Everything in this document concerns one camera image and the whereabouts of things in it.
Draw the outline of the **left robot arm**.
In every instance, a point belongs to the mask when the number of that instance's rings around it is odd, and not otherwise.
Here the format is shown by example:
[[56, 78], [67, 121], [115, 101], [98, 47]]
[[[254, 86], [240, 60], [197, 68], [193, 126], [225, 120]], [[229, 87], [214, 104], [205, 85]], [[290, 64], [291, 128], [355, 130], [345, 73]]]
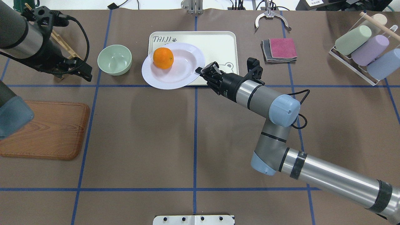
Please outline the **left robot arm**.
[[[66, 27], [74, 21], [86, 40], [84, 59], [65, 57], [60, 47], [51, 40], [53, 27]], [[0, 6], [1, 55], [42, 73], [55, 77], [73, 74], [86, 81], [92, 80], [92, 67], [86, 63], [89, 39], [81, 23], [70, 15], [50, 10], [46, 6], [25, 8], [17, 12], [6, 3]], [[1, 82], [0, 138], [9, 137], [34, 118], [33, 110], [24, 100]]]

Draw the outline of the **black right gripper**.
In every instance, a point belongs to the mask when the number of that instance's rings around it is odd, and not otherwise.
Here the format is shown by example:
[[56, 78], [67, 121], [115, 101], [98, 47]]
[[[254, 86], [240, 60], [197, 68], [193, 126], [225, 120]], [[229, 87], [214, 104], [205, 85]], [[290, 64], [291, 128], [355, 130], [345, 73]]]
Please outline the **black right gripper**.
[[245, 78], [234, 73], [225, 73], [219, 70], [219, 64], [212, 62], [204, 68], [198, 67], [195, 72], [199, 74], [206, 84], [217, 94], [236, 102], [236, 95]]

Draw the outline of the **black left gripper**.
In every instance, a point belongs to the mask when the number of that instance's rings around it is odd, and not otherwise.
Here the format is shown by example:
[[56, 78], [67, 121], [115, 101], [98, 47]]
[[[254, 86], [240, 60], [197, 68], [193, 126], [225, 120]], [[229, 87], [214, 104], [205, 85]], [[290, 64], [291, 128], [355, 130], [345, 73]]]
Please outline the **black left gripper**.
[[79, 57], [68, 59], [63, 56], [59, 47], [50, 47], [43, 54], [43, 62], [41, 70], [55, 76], [64, 74], [72, 74], [91, 82], [92, 80], [92, 67], [86, 63], [89, 51], [82, 60]]

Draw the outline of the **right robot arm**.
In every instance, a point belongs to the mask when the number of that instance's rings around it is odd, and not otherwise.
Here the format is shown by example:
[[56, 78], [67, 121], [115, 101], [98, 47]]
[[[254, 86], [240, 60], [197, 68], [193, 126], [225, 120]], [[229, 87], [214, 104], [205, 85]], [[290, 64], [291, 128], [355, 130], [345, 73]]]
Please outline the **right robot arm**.
[[[308, 125], [291, 129], [288, 147], [399, 187], [399, 88], [279, 68], [278, 81], [263, 74], [273, 89], [311, 91], [301, 109]], [[250, 160], [264, 119], [208, 88], [196, 92], [196, 213], [229, 213], [245, 225], [389, 224], [315, 183], [255, 171]]]

